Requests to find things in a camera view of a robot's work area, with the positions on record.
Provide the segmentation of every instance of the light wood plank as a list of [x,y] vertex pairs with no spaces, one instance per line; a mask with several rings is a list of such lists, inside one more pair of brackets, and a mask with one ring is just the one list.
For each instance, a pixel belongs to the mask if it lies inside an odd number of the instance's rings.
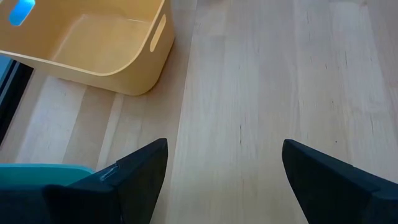
[[334,49],[344,84],[351,163],[397,182],[398,145],[394,120],[390,114],[368,7],[356,2],[336,2],[330,8]]
[[106,166],[138,149],[146,96],[124,96],[118,125],[106,160]]
[[160,192],[152,223],[164,223],[169,202],[170,179],[174,163],[178,124],[190,56],[194,10],[174,10],[176,38],[162,76],[156,87],[147,95],[145,115],[139,145],[144,146],[158,138],[167,138],[169,159],[166,176]]
[[96,168],[114,95],[112,91],[87,87],[62,163]]
[[332,41],[330,3],[296,0],[295,4],[302,142],[349,161],[343,80]]
[[384,77],[387,97],[391,100],[394,129],[398,138],[398,1],[368,0],[369,18],[374,32],[379,63]]
[[173,9],[195,10],[198,0],[172,0]]
[[231,0],[198,0],[195,35],[224,35]]
[[111,108],[111,114],[108,119],[108,125],[106,126],[105,136],[101,146],[101,152],[99,153],[98,163],[95,170],[101,170],[106,168],[106,161],[108,160],[109,152],[111,151],[113,137],[116,132],[121,110],[123,107],[123,100],[123,94],[115,94]]
[[16,162],[62,163],[86,86],[47,77]]
[[[205,9],[201,3],[198,12]],[[298,130],[290,131],[290,118],[298,112],[291,109],[297,96],[290,80],[296,75],[289,43],[294,9],[292,2],[269,3],[231,1],[226,33],[193,37],[167,223],[296,219],[297,204],[280,160],[283,139]],[[276,16],[280,8],[286,11]],[[288,26],[278,28],[284,17]],[[276,212],[280,208],[283,214]]]

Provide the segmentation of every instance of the blue handle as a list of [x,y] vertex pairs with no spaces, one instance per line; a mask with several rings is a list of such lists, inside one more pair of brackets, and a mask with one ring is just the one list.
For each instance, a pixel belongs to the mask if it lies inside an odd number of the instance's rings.
[[20,26],[34,6],[35,0],[19,0],[15,8],[11,11],[8,20],[13,26]]

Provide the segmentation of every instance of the teal plastic object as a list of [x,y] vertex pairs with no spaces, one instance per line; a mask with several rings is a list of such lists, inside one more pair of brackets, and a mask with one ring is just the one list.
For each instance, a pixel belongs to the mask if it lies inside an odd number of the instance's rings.
[[34,6],[35,0],[19,0],[15,8],[11,11],[8,20],[13,26],[20,26]]
[[68,186],[94,174],[94,170],[74,165],[0,164],[0,186],[47,185]]

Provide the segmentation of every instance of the yellow plastic basket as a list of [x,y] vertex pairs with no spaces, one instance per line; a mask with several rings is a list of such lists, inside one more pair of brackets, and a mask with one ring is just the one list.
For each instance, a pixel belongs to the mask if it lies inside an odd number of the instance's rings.
[[170,0],[36,0],[20,26],[16,5],[0,3],[0,54],[128,95],[155,85],[174,41]]

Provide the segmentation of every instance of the plastic container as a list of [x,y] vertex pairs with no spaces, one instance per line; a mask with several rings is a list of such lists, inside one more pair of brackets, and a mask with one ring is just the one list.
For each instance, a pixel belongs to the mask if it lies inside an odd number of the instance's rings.
[[94,171],[83,166],[58,164],[0,164],[0,187],[5,185],[68,186]]
[[16,5],[0,3],[1,54],[128,95],[155,85],[174,41],[170,0],[36,0],[20,26]]

